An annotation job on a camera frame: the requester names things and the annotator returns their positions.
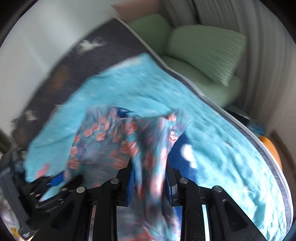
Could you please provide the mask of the teal floral garment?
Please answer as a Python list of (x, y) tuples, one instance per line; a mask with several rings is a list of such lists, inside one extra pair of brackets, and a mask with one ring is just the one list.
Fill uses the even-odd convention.
[(179, 240), (180, 222), (165, 193), (170, 150), (190, 123), (181, 110), (141, 117), (117, 107), (91, 108), (74, 137), (65, 179), (83, 176), (87, 188), (101, 186), (131, 164), (132, 200), (117, 210), (119, 240)]

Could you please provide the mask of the navy star blanket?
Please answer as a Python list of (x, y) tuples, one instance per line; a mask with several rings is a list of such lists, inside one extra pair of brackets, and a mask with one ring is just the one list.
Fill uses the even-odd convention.
[(191, 141), (186, 132), (179, 135), (168, 154), (168, 159), (171, 167), (178, 169), (183, 177), (196, 181), (197, 163), (193, 155)]

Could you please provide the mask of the orange object beside bed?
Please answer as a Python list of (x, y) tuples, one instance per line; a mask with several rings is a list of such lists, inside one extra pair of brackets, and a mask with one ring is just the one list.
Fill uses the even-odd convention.
[(279, 155), (275, 145), (273, 144), (273, 142), (269, 138), (264, 137), (264, 136), (260, 136), (259, 139), (265, 145), (265, 147), (269, 150), (269, 152), (272, 154), (272, 156), (274, 157), (274, 159), (278, 163), (280, 169), (283, 170), (280, 155)]

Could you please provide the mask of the white pleated curtain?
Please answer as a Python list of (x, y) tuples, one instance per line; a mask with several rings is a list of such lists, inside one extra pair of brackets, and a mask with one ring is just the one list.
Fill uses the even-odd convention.
[(243, 83), (238, 106), (270, 131), (282, 120), (294, 88), (295, 42), (261, 1), (164, 1), (175, 27), (200, 23), (239, 32), (246, 50), (237, 75)]

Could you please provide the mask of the dark deer-print mattress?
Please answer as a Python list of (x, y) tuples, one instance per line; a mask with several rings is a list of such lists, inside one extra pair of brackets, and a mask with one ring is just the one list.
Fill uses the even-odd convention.
[(89, 51), (78, 43), (55, 66), (31, 98), (12, 136), (27, 148), (43, 143), (55, 149), (52, 137), (71, 140), (71, 124), (54, 111), (70, 97), (81, 107), (117, 103), (139, 113), (164, 113), (181, 108), (192, 117), (186, 134), (197, 157), (199, 183), (210, 186), (214, 174), (237, 204), (270, 240), (292, 227), (293, 204), (288, 183), (276, 160), (241, 122), (208, 99), (192, 78), (170, 68), (130, 27), (112, 19), (91, 32)]

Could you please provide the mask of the green ribbed cushion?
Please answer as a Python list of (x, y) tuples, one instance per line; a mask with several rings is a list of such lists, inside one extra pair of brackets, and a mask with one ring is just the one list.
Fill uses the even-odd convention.
[(229, 86), (245, 51), (246, 37), (219, 27), (186, 25), (175, 28), (166, 54), (185, 61), (212, 81)]

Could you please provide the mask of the pale green cushion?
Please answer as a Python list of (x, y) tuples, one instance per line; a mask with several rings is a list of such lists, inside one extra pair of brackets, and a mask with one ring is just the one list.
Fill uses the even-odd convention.
[(241, 92), (241, 81), (234, 75), (229, 86), (216, 83), (191, 64), (166, 53), (173, 28), (158, 14), (144, 16), (128, 23), (162, 60), (177, 73), (191, 80), (210, 100), (225, 108), (232, 104)]

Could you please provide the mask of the pink beige cushion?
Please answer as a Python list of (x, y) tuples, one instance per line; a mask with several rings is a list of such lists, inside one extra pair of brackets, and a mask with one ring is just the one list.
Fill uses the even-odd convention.
[(121, 20), (130, 22), (149, 14), (157, 14), (161, 9), (162, 1), (159, 0), (134, 0), (113, 4)]

